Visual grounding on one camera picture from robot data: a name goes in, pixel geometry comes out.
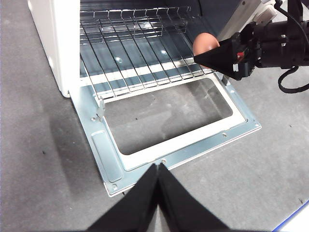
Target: metal oven rack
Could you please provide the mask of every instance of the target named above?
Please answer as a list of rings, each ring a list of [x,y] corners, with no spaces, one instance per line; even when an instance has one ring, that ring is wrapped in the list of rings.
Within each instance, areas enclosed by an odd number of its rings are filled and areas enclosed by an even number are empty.
[[[193,61],[190,11],[82,9],[81,79],[97,102],[211,73]]]

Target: metal screw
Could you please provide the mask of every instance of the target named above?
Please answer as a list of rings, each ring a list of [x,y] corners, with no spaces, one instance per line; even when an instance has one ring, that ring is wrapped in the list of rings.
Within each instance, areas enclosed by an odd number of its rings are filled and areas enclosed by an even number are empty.
[[[118,186],[117,185],[112,185],[112,189],[115,191],[115,190],[117,190],[117,188],[118,188]]]

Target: gray floor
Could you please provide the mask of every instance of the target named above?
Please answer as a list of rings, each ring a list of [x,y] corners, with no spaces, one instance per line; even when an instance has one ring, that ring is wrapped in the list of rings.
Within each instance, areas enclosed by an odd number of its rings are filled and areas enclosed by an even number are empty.
[[[271,230],[309,199],[309,91],[287,95],[280,69],[233,85],[262,123],[257,133],[172,170],[224,223]],[[302,67],[293,80],[308,82]],[[2,0],[1,229],[83,230],[108,198],[69,99],[57,89],[27,1]],[[150,231],[167,231],[157,212]]]

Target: brown egg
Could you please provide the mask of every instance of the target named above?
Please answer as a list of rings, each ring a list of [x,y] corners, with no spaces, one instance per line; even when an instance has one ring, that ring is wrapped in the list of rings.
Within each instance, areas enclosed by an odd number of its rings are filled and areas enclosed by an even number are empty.
[[[193,42],[193,55],[199,55],[219,47],[219,42],[209,33],[200,33]]]

